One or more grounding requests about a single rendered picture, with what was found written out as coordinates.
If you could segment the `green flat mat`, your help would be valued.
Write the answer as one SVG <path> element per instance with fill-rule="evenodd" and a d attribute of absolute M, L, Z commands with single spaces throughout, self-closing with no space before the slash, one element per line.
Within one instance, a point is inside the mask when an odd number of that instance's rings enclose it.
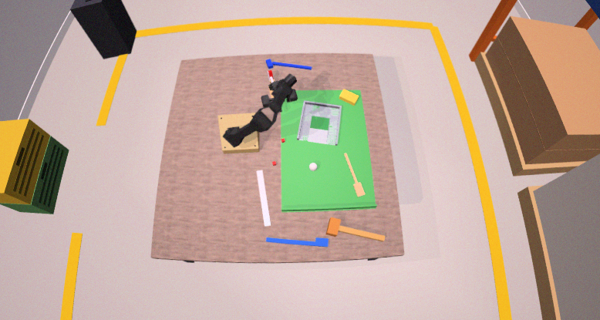
<path fill-rule="evenodd" d="M 343 90 L 296 90 L 297 101 L 281 106 L 281 208 L 343 207 L 376 202 L 361 90 L 355 105 L 339 98 Z M 342 106 L 338 145 L 297 140 L 304 101 Z M 349 159 L 365 195 L 356 196 Z M 309 165 L 317 164 L 311 171 Z"/>

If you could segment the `white flat bar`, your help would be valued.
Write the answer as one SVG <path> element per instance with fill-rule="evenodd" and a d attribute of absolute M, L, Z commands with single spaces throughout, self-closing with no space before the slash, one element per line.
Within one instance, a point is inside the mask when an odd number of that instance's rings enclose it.
<path fill-rule="evenodd" d="M 271 225 L 271 223 L 270 223 L 268 202 L 267 202 L 267 196 L 266 196 L 266 190 L 265 190 L 265 186 L 264 186 L 262 170 L 257 171 L 257 173 L 258 173 L 258 183 L 259 183 L 259 190 L 260 190 L 260 195 L 261 195 L 261 207 L 262 207 L 262 212 L 263 212 L 264 223 L 265 223 L 265 226 L 268 226 L 268 225 Z"/>

